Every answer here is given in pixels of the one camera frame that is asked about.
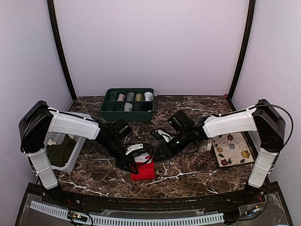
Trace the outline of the red boxer briefs white trim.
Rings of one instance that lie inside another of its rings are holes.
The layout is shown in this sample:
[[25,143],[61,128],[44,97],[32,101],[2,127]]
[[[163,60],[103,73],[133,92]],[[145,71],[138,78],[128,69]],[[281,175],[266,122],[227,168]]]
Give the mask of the red boxer briefs white trim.
[[153,159],[148,153],[143,153],[135,157],[135,163],[139,173],[131,174],[132,181],[151,180],[155,178],[155,166]]

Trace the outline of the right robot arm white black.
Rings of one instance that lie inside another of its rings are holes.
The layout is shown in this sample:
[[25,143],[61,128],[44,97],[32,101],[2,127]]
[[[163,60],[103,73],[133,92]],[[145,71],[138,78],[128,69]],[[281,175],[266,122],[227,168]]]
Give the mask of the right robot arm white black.
[[266,99],[260,99],[257,104],[242,110],[204,116],[198,121],[193,121],[179,110],[168,119],[177,134],[158,146],[154,159],[168,160],[196,141],[207,141],[230,133],[256,132],[261,142],[260,149],[248,179],[248,188],[240,193],[242,203],[250,204],[258,197],[257,189],[263,185],[291,138],[291,135],[285,136],[286,122],[278,110],[291,116],[286,109]]

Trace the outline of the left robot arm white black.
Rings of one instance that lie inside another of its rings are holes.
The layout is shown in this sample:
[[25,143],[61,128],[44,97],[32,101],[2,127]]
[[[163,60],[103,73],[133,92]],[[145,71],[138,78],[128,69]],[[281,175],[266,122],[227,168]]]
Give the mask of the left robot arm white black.
[[96,141],[108,150],[117,168],[139,173],[134,156],[121,143],[131,133],[123,119],[106,123],[88,114],[59,111],[45,101],[38,101],[19,122],[19,132],[21,152],[30,159],[42,185],[49,190],[48,198],[56,205],[66,202],[66,194],[57,188],[59,183],[46,153],[49,140],[61,143],[63,137],[72,135],[77,141]]

